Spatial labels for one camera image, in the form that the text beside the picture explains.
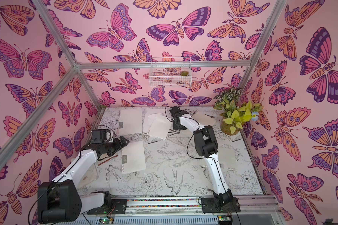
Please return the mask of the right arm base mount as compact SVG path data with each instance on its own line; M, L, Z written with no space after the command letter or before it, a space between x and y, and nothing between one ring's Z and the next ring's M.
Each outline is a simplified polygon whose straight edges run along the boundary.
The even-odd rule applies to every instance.
M223 206L217 203L214 198L200 197L198 203L201 205L203 213L239 213L241 208L237 198L229 203L225 203Z

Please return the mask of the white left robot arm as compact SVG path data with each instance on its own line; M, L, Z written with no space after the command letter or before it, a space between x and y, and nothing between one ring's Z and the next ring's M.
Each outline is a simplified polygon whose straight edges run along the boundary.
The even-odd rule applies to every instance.
M63 172L38 188L37 216L40 224L56 224L75 221L89 211L110 211L113 203L108 191L80 196L77 186L103 154L109 157L129 144L123 136L113 137L109 129L92 131L89 143L80 149L79 155Z

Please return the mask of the white spiral notebook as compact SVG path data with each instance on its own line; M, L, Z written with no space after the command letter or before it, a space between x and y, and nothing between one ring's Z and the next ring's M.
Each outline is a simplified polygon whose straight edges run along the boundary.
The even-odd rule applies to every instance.
M142 133L142 109L128 108L120 111L119 130L120 136Z

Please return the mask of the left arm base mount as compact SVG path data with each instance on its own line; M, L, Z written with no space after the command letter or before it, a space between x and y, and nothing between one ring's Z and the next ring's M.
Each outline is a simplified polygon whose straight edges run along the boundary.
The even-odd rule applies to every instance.
M87 214L88 215L125 214L127 202L128 202L127 199L111 199L107 203L104 203L103 206L89 210Z

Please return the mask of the torn white lined page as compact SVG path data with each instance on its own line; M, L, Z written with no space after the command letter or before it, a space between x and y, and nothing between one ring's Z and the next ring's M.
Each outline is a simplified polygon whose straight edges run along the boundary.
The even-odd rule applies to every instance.
M150 127L152 126L155 118L157 115L161 115L165 117L165 110L164 108L147 108L145 117L144 117L144 123L143 123L143 132L148 133Z

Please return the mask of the CAMP B5 spiral notebook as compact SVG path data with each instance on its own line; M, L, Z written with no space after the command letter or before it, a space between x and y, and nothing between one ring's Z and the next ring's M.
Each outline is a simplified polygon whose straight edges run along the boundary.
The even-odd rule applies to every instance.
M212 118L202 112L197 111L192 116L193 119L195 119L198 123L204 125L204 126L214 126L217 120L215 118Z

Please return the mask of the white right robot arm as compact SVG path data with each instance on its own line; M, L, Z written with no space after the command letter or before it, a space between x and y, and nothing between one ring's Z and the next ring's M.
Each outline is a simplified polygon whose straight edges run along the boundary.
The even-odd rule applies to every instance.
M171 107L169 112L174 130L188 130L192 133L190 140L194 140L198 156L189 157L205 161L212 182L214 201L216 207L221 210L233 201L233 194L220 168L218 142L213 127L199 123L186 110L181 110L177 106Z

